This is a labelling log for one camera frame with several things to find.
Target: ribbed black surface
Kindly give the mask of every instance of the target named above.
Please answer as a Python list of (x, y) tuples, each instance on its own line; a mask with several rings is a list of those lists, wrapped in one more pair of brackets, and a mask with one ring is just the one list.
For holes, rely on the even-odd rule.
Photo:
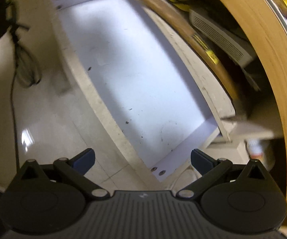
[(272, 231), (262, 235), (237, 235), (221, 230), (201, 216), (193, 202), (174, 198), (170, 191), (116, 191), (105, 201), (92, 202), (71, 227), (51, 235), (4, 236), (40, 239), (284, 239)]

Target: screw hole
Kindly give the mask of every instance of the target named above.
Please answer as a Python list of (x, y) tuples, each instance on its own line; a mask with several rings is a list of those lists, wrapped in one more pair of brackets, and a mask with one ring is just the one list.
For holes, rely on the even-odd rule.
[(165, 170), (159, 172), (159, 176), (161, 176), (161, 175), (163, 175), (163, 174), (165, 174)]

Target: brown wooden stick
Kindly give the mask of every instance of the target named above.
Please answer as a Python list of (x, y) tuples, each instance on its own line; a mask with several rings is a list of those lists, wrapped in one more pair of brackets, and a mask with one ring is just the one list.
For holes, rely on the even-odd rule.
[(233, 104), (240, 105), (240, 93), (234, 81), (230, 77), (230, 74), (226, 71), (214, 52), (207, 46), (207, 44), (182, 17), (182, 15), (163, 0), (141, 1), (148, 8), (158, 14), (163, 20), (165, 20), (165, 22), (167, 22), (174, 30), (176, 30), (180, 36), (194, 49), (194, 51), (203, 58), (231, 97)]

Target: black wire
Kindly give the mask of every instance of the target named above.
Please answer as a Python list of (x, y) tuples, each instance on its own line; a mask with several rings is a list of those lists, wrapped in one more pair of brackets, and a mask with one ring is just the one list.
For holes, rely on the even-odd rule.
[(38, 61), (35, 59), (35, 57), (27, 49), (25, 49), (22, 45), (19, 44), (19, 38), (17, 37), (15, 31), (16, 30), (11, 32), (12, 41), (14, 44), (15, 69), (11, 85), (10, 103), (14, 128), (16, 171), (18, 172), (20, 169), (20, 157), (13, 96), (15, 80), (17, 79), (17, 81), (22, 87), (29, 88), (32, 85), (36, 85), (41, 81), (42, 74), (38, 65)]

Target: vent grille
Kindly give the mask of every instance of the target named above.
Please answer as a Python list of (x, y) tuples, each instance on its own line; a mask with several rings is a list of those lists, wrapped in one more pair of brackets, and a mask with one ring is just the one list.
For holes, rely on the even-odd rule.
[(223, 49), (230, 57), (232, 57), (237, 63), (243, 58), (243, 53), (238, 50), (231, 42), (229, 42), (222, 34), (217, 32), (214, 28), (211, 28), (200, 18), (194, 16), (193, 23), (203, 34), (208, 36), (213, 42), (215, 42), (221, 49)]

